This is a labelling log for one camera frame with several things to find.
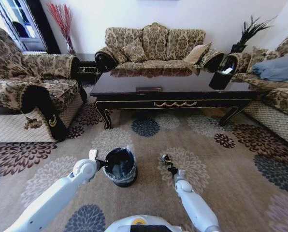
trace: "glossy tabletop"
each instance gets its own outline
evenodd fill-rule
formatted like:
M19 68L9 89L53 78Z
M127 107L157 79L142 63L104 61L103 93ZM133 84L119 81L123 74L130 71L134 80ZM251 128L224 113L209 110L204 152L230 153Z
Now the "glossy tabletop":
M163 93L253 91L248 83L230 82L229 76L214 76L204 70L113 69L101 75L90 95L138 94L145 90Z

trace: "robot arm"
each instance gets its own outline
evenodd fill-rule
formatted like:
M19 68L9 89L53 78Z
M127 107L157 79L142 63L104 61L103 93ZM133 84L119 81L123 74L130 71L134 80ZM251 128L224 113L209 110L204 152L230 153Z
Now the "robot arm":
M5 232L37 232L43 230L75 196L81 184L89 182L104 165L95 160L96 150L89 152L89 159L78 161L73 172L56 181L32 202Z
M201 232L220 232L215 213L206 204L203 198L195 193L189 182L184 180L184 170L178 170L175 190L182 200L182 204L192 221L192 224Z

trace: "rug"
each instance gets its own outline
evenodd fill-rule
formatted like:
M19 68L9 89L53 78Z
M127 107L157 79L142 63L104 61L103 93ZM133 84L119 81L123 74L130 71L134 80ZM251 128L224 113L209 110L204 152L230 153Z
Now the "rug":
M180 109L112 111L113 128L104 130L94 100L88 98L61 143L0 144L0 231L91 148L102 159L124 146L136 156L136 182L120 188L99 171L44 231L102 232L138 214L196 231L159 161L167 153L223 231L288 232L288 145L267 129L244 114L221 127L219 109Z

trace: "table leg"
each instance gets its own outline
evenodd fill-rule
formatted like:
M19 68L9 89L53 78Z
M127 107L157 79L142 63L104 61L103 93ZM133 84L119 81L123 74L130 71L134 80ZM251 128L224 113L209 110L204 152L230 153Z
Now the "table leg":
M251 101L245 101L232 108L220 119L219 124L225 126L234 116L242 112L250 103Z
M106 104L104 102L96 101L95 106L104 121L104 128L109 130L111 128L112 121L108 113L108 109L106 108Z

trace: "black container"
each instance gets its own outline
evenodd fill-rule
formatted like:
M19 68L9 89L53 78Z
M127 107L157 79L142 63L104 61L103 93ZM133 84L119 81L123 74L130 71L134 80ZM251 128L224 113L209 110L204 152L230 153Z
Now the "black container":
M118 147L109 152L106 157L105 175L120 187L131 186L138 175L136 159L128 148Z
M246 48L246 46L247 45L245 45L245 44L233 44L232 49L231 49L231 53L243 52L243 50Z
M211 87L214 90L225 89L232 77L233 77L232 73L223 74L221 71L217 71L214 74L213 78L211 79L209 87Z

